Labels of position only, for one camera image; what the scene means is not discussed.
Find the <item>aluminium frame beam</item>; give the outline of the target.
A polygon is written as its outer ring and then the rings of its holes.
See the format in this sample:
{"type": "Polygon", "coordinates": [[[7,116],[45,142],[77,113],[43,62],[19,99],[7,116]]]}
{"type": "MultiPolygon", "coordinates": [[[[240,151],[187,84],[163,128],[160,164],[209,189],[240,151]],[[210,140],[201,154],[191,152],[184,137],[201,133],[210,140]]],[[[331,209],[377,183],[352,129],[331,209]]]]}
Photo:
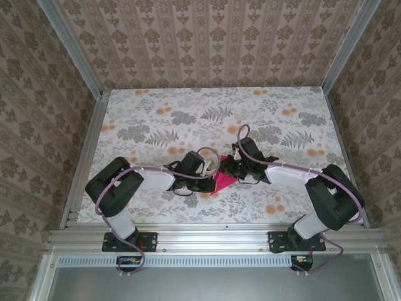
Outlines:
{"type": "Polygon", "coordinates": [[[44,255],[42,257],[29,301],[48,301],[58,260],[58,255],[44,255]]]}
{"type": "Polygon", "coordinates": [[[371,259],[384,301],[401,301],[401,287],[389,255],[374,253],[371,259]]]}

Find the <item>pink cloth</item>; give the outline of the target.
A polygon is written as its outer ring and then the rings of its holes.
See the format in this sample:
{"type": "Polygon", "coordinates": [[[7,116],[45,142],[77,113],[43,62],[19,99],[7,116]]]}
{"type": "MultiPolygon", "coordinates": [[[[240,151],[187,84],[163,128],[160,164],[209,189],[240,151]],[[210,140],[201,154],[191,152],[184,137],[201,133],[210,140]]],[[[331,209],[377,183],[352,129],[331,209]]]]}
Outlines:
{"type": "Polygon", "coordinates": [[[219,191],[234,184],[237,181],[237,178],[235,176],[230,176],[227,173],[227,168],[229,167],[230,163],[235,163],[234,157],[232,155],[221,156],[221,163],[214,177],[216,188],[213,192],[211,192],[211,196],[217,194],[219,191]]]}

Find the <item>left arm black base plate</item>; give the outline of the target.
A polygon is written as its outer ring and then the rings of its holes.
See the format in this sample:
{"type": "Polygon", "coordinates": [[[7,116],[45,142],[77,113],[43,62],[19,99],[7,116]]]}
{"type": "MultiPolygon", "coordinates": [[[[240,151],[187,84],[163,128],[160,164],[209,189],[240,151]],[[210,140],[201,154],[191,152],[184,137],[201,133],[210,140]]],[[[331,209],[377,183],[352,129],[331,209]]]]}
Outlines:
{"type": "MultiPolygon", "coordinates": [[[[142,252],[156,252],[158,233],[156,232],[136,232],[125,239],[134,244],[142,252]]],[[[126,243],[118,240],[112,232],[107,232],[103,238],[103,252],[134,252],[135,249],[126,243]]]]}

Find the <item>aluminium frame post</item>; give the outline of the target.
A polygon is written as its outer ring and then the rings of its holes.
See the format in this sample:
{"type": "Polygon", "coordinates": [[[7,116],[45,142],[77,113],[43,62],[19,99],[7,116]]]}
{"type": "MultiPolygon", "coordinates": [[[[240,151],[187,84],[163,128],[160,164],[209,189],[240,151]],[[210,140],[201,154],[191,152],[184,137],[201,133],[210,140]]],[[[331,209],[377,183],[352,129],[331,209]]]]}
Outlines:
{"type": "Polygon", "coordinates": [[[92,70],[89,60],[86,59],[78,39],[73,36],[72,30],[68,26],[55,0],[38,0],[38,3],[80,72],[91,94],[96,101],[100,100],[103,92],[101,83],[96,78],[95,72],[92,70]]]}
{"type": "Polygon", "coordinates": [[[338,76],[355,49],[379,4],[380,0],[363,0],[350,29],[345,35],[343,43],[334,57],[322,82],[322,89],[325,95],[328,95],[330,90],[333,88],[338,76]]]}

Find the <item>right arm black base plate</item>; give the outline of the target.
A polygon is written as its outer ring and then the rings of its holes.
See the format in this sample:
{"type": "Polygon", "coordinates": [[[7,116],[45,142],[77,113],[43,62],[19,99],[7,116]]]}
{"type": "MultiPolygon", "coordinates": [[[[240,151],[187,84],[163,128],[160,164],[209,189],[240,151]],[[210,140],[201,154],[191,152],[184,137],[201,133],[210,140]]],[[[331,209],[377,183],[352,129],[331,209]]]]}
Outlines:
{"type": "Polygon", "coordinates": [[[319,234],[304,239],[297,233],[270,231],[268,232],[268,243],[272,253],[326,250],[325,241],[319,234]]]}

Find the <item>long aluminium mounting rail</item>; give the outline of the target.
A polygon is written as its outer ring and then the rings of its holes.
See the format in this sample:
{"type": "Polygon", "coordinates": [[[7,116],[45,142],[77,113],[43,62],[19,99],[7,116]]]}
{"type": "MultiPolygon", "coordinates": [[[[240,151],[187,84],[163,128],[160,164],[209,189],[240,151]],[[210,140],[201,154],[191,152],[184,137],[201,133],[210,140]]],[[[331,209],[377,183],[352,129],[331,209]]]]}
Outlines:
{"type": "MultiPolygon", "coordinates": [[[[268,233],[262,226],[189,226],[142,227],[140,232],[156,232],[157,254],[172,255],[255,255],[269,254],[268,233]]],[[[57,255],[99,255],[102,252],[104,227],[67,228],[52,231],[46,253],[57,255]]],[[[385,243],[377,229],[345,227],[329,231],[325,237],[342,246],[346,254],[383,253],[385,243]]]]}

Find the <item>aluminium table side rail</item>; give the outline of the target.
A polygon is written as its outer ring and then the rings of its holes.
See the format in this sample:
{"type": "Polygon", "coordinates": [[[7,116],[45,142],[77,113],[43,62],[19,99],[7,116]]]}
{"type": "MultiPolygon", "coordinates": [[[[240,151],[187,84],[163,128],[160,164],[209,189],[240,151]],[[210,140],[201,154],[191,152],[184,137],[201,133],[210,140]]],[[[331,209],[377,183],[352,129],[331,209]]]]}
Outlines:
{"type": "MultiPolygon", "coordinates": [[[[353,174],[353,171],[352,171],[352,167],[350,165],[350,161],[349,161],[347,153],[346,153],[346,149],[345,149],[345,146],[344,146],[344,143],[343,143],[343,139],[341,137],[340,129],[339,129],[339,126],[338,126],[336,118],[335,118],[335,114],[334,114],[333,109],[331,107],[330,100],[328,98],[328,95],[325,92],[323,92],[323,94],[325,96],[325,100],[326,100],[326,104],[328,106],[328,110],[330,112],[331,120],[333,122],[333,126],[335,128],[336,135],[338,137],[338,143],[339,143],[340,148],[341,148],[341,153],[342,153],[344,161],[345,161],[345,165],[346,165],[346,169],[348,171],[348,175],[350,177],[350,181],[353,183],[353,185],[355,187],[358,187],[357,182],[356,182],[355,177],[354,177],[354,174],[353,174]]],[[[361,224],[363,225],[364,228],[371,228],[370,222],[368,220],[368,217],[367,217],[367,214],[366,214],[366,211],[365,211],[365,208],[362,209],[361,221],[362,221],[361,224]]]]}
{"type": "Polygon", "coordinates": [[[65,209],[60,223],[60,230],[67,229],[68,219],[73,211],[81,208],[85,193],[85,186],[88,182],[96,145],[102,129],[111,90],[105,90],[99,100],[95,102],[94,110],[90,119],[86,137],[81,150],[78,165],[76,167],[71,189],[66,201],[65,209]]]}

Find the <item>black controller board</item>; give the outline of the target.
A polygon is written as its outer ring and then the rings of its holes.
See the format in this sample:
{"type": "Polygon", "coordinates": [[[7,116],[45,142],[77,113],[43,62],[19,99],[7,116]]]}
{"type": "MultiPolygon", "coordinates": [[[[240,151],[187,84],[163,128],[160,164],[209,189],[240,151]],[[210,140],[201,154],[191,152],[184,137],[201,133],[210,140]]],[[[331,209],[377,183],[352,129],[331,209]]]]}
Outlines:
{"type": "Polygon", "coordinates": [[[144,264],[142,256],[118,256],[116,259],[117,270],[120,273],[133,273],[144,264]]]}
{"type": "Polygon", "coordinates": [[[296,272],[307,272],[313,266],[312,255],[292,255],[291,269],[296,272]]]}

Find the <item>grey metal sheet panel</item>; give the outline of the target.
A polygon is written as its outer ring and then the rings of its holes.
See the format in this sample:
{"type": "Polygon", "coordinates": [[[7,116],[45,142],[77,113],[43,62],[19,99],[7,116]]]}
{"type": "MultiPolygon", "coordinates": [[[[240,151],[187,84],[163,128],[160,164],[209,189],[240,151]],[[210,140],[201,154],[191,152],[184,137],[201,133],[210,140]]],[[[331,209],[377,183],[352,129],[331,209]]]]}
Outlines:
{"type": "Polygon", "coordinates": [[[288,268],[61,268],[49,301],[384,301],[369,267],[314,275],[288,268]]]}

